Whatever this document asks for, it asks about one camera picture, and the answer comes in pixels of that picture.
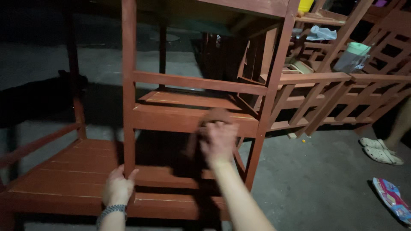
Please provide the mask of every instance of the wooden shelf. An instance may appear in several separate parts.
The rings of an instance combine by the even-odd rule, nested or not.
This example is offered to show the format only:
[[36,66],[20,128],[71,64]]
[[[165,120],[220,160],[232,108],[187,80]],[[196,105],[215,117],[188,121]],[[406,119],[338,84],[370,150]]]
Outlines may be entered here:
[[[118,166],[115,142],[107,140],[77,140],[50,159],[37,165],[24,176],[10,183],[0,194],[0,204],[15,212],[58,213],[98,216],[102,211],[102,192],[109,173]],[[193,179],[173,176],[170,168],[138,166],[136,183],[156,186],[159,178],[178,181],[180,186],[192,186]],[[204,171],[205,178],[212,178]],[[137,192],[128,206],[128,217],[164,219],[198,219],[204,209],[215,209],[222,220],[228,220],[224,200],[220,196],[204,195],[201,205],[196,193]]]
[[194,132],[199,120],[211,108],[230,111],[230,117],[240,125],[238,135],[254,138],[258,120],[254,112],[228,94],[211,95],[205,92],[167,88],[152,91],[138,99],[133,110],[132,126],[139,129],[169,132]]

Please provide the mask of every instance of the leg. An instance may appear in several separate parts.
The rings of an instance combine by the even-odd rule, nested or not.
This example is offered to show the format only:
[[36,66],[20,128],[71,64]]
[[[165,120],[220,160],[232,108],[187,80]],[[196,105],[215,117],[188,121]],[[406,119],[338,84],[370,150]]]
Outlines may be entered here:
[[398,143],[404,134],[411,128],[411,98],[405,103],[395,120],[390,136],[384,140],[385,145],[396,151]]

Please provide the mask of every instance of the foot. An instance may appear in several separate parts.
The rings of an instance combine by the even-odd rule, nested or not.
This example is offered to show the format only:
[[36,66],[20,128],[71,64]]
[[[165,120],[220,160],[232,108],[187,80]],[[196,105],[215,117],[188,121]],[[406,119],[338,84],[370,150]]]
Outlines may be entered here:
[[373,139],[368,139],[368,138],[361,138],[360,144],[365,148],[377,148],[377,149],[382,149],[382,150],[388,150],[393,155],[397,153],[389,149],[387,145],[385,145],[382,139],[373,140]]

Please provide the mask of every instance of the concrete floor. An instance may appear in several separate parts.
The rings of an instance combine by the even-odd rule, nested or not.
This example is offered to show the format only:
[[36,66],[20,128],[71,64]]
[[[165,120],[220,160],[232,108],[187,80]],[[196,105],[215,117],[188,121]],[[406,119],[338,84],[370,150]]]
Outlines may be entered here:
[[[13,10],[6,16],[0,15],[14,22],[18,21],[18,12]],[[24,11],[29,19],[36,18],[38,13]],[[39,28],[57,28],[60,20],[53,12],[46,12],[43,19]],[[90,19],[82,15],[77,15],[76,19],[76,26],[80,28],[78,44],[84,44],[78,50],[80,71],[90,82],[85,97],[87,136],[122,140],[120,23],[115,19]],[[15,27],[13,23],[5,26],[8,32],[14,31]],[[96,28],[104,28],[110,33],[104,37],[104,32]],[[155,28],[139,25],[139,29],[138,37],[148,39],[142,39],[138,45],[138,69],[156,72],[158,43],[150,39],[155,37]],[[51,31],[40,30],[33,38],[18,33],[1,37],[0,90],[55,77],[59,69],[68,70],[61,32]],[[201,77],[194,49],[189,44],[201,35],[181,30],[169,30],[169,34],[180,39],[168,44],[166,72]],[[90,48],[94,46],[90,45],[92,43],[104,45]],[[140,84],[137,87],[138,94],[143,94],[157,86]],[[18,145],[58,130],[70,122],[66,116],[70,112],[62,111],[17,125]],[[7,129],[0,129],[0,153],[7,150],[6,133]],[[267,134],[264,142],[252,195],[277,230],[404,230],[378,200],[367,181],[373,177],[385,178],[399,186],[404,200],[411,202],[408,180],[411,151],[405,145],[400,144],[398,152],[406,161],[405,165],[390,166],[368,158],[358,144],[359,136],[351,130],[317,131],[311,138],[304,135],[292,140],[284,135],[272,135]],[[371,129],[364,136],[375,138]],[[70,133],[23,158],[20,173],[48,159],[74,139],[75,134]],[[250,145],[251,142],[246,141],[241,146],[243,161],[247,159]],[[3,179],[7,178],[6,169],[1,174]],[[19,220],[27,231],[95,230],[94,222],[95,217],[59,215],[24,215]],[[127,224],[127,230],[196,230],[201,227],[192,221],[158,219],[130,218]],[[223,222],[222,229],[232,228],[229,222]]]

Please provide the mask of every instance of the plastic bag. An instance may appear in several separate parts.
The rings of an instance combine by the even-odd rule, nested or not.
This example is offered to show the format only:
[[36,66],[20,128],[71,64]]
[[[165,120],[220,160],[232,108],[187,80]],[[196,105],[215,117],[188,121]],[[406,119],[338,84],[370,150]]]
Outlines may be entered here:
[[411,225],[411,211],[401,199],[398,188],[392,183],[382,179],[373,178],[372,184],[385,205],[405,224]]

